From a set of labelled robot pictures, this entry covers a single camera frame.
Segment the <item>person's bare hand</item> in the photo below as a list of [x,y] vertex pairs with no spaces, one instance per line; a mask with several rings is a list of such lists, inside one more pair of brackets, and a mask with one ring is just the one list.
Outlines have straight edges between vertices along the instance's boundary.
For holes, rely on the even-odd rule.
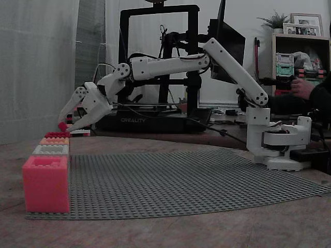
[[315,88],[314,85],[302,79],[294,79],[291,82],[292,94],[304,100],[309,100],[310,95],[314,90],[314,88]]

